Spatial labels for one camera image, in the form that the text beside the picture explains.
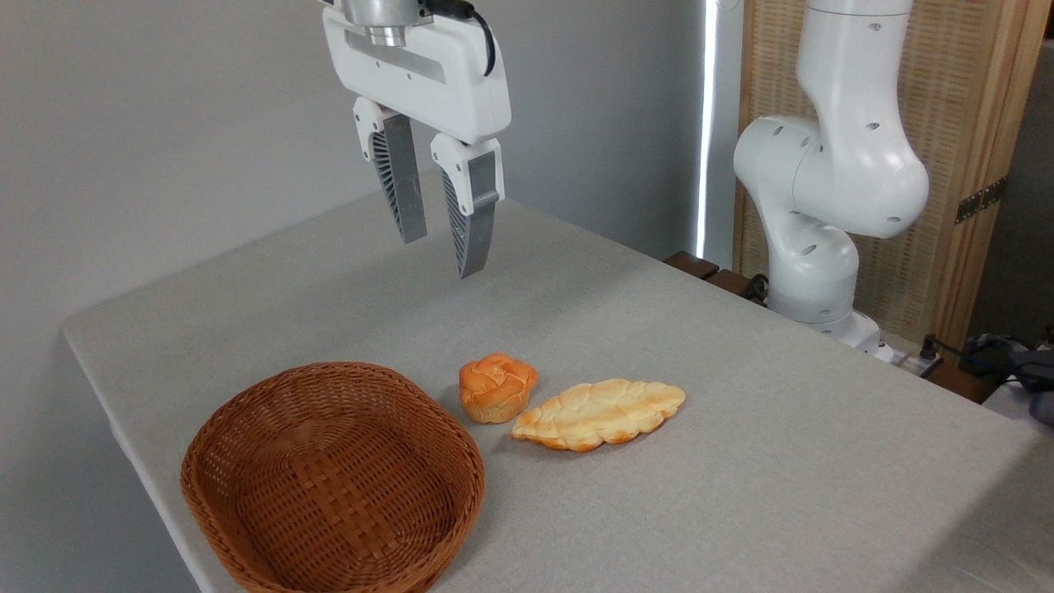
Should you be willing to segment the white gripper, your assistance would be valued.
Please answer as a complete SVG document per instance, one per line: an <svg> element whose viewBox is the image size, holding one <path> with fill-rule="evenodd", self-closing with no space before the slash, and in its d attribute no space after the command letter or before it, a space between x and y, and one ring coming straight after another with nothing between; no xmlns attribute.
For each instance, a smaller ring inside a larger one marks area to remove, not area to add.
<svg viewBox="0 0 1054 593"><path fill-rule="evenodd" d="M469 1L326 1L323 26L343 86L360 96L353 113L362 154L379 176L402 241L427 233L411 118L440 132L431 151L458 276L479 273L505 198L493 136L511 124L496 35Z"/></svg>

